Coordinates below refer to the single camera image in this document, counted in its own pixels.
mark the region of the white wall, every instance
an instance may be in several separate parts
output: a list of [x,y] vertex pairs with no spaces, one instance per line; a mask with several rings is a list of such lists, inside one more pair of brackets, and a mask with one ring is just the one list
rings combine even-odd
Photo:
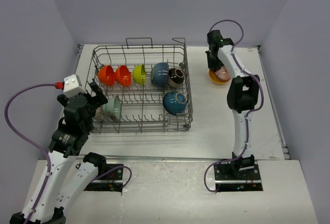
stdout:
[[[213,23],[235,19],[245,29],[242,45],[261,44],[287,0],[55,0],[79,43],[122,43],[126,37],[151,36],[156,42],[185,37],[205,45]],[[225,36],[240,37],[234,24]]]
[[329,0],[288,0],[261,47],[284,137],[320,224],[330,220],[329,20]]
[[[3,113],[17,91],[54,83],[72,73],[76,44],[53,0],[0,0],[1,94]],[[27,92],[15,100],[9,116],[19,131],[48,147],[58,122],[59,90]],[[41,153],[18,137],[0,118],[0,223],[22,210]]]

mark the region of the dark blue cup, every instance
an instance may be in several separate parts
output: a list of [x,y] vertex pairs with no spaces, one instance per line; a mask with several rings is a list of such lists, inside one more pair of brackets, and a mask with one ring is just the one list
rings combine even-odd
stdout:
[[187,106],[186,97],[177,91],[171,91],[164,95],[163,105],[168,113],[175,115],[185,112]]
[[167,62],[161,62],[154,65],[151,70],[150,79],[154,87],[165,89],[169,77],[169,65]]

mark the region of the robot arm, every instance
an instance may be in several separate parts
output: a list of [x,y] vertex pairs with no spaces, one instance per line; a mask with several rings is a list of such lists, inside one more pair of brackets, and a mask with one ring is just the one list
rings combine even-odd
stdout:
[[[96,109],[108,102],[95,82],[89,86],[95,93],[93,97],[84,90],[78,76],[71,75],[64,79],[63,94],[57,97],[64,106],[64,117],[60,119],[58,129],[52,135],[48,152],[52,163],[51,171],[47,171],[46,165],[32,198],[21,213],[12,216],[11,224],[64,224],[65,213],[72,203],[92,179],[104,171],[105,157],[89,153],[84,157],[76,175],[62,189],[69,169],[93,129],[92,119]],[[42,188],[46,176],[48,181]],[[41,198],[36,202],[40,192]]]
[[234,45],[230,38],[223,38],[219,30],[212,30],[207,34],[209,51],[206,52],[208,67],[211,71],[220,69],[223,65],[233,79],[227,94],[227,103],[233,111],[235,122],[235,145],[233,158],[238,157],[246,149],[242,158],[233,162],[235,170],[246,170],[254,167],[254,156],[251,144],[252,115],[248,112],[255,108],[258,102],[259,87],[249,76],[250,72],[243,66],[236,55],[236,61],[232,56]]

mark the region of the yellow bowl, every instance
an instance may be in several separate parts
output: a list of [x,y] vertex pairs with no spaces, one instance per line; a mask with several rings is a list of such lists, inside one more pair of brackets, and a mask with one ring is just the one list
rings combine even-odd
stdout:
[[144,64],[138,65],[133,70],[133,79],[135,83],[144,86],[146,80],[146,71]]
[[226,84],[228,81],[230,81],[230,80],[228,80],[228,81],[221,81],[220,79],[218,79],[218,78],[215,76],[215,74],[214,74],[211,70],[208,71],[208,75],[210,76],[211,80],[212,80],[214,83],[219,84],[219,85]]

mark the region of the dish rack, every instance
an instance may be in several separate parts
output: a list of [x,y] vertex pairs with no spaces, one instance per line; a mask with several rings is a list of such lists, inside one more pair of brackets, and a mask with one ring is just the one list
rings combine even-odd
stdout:
[[[93,120],[94,132],[166,132],[188,131],[192,122],[192,101],[190,77],[187,60],[186,41],[184,38],[172,38],[171,44],[154,44],[152,38],[127,38],[125,45],[99,45],[92,53],[87,81],[95,81],[107,98],[118,95],[121,104],[119,121],[104,118]],[[167,62],[170,68],[180,68],[185,81],[180,88],[166,87],[159,90],[151,84],[150,74],[153,66],[159,62]],[[144,64],[146,83],[138,85],[132,79],[129,87],[115,82],[114,86],[105,86],[97,78],[97,73],[104,65],[111,65],[113,70],[126,65],[133,72],[135,66]],[[91,92],[87,84],[85,89]],[[182,93],[187,100],[184,113],[173,116],[163,107],[163,96],[172,90]]]

